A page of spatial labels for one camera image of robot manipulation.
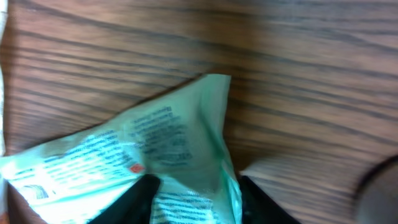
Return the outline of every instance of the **black tongs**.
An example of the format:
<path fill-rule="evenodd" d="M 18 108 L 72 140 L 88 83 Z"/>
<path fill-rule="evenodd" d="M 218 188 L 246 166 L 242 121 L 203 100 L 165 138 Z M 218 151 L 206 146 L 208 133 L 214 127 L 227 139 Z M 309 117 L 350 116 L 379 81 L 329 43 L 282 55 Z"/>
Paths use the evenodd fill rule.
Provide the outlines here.
<path fill-rule="evenodd" d="M 281 209 L 249 177 L 239 179 L 243 200 L 243 224 L 299 224 Z M 160 179 L 146 174 L 89 224 L 148 224 L 152 201 Z"/>

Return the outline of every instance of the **red logo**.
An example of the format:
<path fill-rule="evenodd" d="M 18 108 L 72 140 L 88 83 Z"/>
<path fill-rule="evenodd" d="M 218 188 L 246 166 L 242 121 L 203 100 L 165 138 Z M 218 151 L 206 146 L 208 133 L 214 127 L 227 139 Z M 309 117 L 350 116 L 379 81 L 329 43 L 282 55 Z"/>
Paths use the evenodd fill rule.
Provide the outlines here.
<path fill-rule="evenodd" d="M 145 168 L 141 166 L 140 164 L 134 164 L 132 167 L 130 167 L 130 171 L 137 174 L 144 170 Z"/>

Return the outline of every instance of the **wooden surface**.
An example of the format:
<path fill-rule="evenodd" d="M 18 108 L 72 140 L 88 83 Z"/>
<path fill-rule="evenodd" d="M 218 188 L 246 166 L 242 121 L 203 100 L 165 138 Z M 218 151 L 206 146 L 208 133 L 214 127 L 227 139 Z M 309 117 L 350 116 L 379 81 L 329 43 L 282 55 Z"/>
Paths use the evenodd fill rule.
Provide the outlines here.
<path fill-rule="evenodd" d="M 16 0 L 7 151 L 230 74 L 235 167 L 302 223 L 353 223 L 360 178 L 398 153 L 397 61 L 396 0 Z"/>

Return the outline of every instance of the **green packet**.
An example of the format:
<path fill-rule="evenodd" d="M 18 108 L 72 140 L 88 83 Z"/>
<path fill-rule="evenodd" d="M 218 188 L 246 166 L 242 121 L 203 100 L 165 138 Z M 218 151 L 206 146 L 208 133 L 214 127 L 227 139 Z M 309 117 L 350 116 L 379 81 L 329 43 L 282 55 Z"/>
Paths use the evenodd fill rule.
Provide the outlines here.
<path fill-rule="evenodd" d="M 222 130 L 230 77 L 207 75 L 107 123 L 0 158 L 48 223 L 88 223 L 144 174 L 162 185 L 151 223 L 241 223 Z"/>

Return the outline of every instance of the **wood grain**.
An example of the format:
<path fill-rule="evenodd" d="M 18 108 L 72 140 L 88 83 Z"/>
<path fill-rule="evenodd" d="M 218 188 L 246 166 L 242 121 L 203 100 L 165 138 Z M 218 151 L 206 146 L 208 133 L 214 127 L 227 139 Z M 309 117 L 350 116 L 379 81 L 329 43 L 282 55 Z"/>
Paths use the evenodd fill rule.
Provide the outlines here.
<path fill-rule="evenodd" d="M 14 0 L 1 57 L 9 154 L 208 72 L 236 168 L 302 223 L 353 223 L 398 153 L 395 0 Z"/>

